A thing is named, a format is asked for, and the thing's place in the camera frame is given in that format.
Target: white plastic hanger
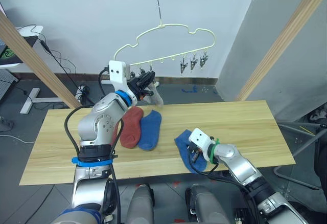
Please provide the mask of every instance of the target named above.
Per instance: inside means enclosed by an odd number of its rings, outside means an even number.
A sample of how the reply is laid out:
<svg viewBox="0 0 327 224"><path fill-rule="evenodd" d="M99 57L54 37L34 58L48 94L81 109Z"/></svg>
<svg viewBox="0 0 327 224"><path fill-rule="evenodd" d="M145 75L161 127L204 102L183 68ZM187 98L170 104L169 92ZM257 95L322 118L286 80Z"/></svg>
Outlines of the white plastic hanger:
<svg viewBox="0 0 327 224"><path fill-rule="evenodd" d="M131 65L141 65L141 64L144 64L144 63L150 63L150 64L151 64L152 62L155 62L155 61L161 61L161 62L163 62L165 59L168 59L168 58L174 60L175 57L180 56L180 55L185 56L185 55L188 54L188 53L194 53L194 54L195 54L197 51L201 51L201 50L205 50L205 51L207 51L209 48L212 48L212 47L216 44L216 35L215 35L211 30L204 29L204 28L197 28L195 31L192 32L192 31L190 31L190 28L189 28L187 25L183 25L183 24L162 24L162 20L161 20L161 10L160 10L159 0L157 0L157 2L158 2L158 8L159 8L159 17L160 17L160 24L159 24L159 26L157 26L157 27L155 27L155 28L152 28L152 29L150 29L150 30L147 30L147 31L141 33L140 35L138 35L138 36L136 37L136 44L135 44L135 45L126 44L126 45L122 46L121 48L119 48L119 49L115 52L115 54L114 54L114 56L113 56L113 59L114 59L114 60L116 60L117 54L118 54L121 50L123 50L123 49L125 49L125 48L127 48L127 47L130 47L130 48L136 48L136 47L138 46L138 40L139 40L142 36L144 36L145 34L147 34L147 33L149 33L149 32L152 32L152 31L159 30L159 29L163 29L163 28L165 28L165 27L172 27L172 26L185 27L185 28L187 28L188 33L189 33L189 34L192 34L192 35L196 34L197 31L207 31L207 32L209 32L209 33L213 36L214 41L213 41L213 43L212 43L210 46L206 46L206 47L202 47L202 48L198 48L198 49L193 49L193 50L190 50L190 51L187 51L187 52L183 52L183 53L178 53L178 54L168 55L168 56L161 57L161 58L150 59L150 60L146 60L146 61L142 61L142 62L138 62L138 63L133 63L133 64L131 64Z"/></svg>

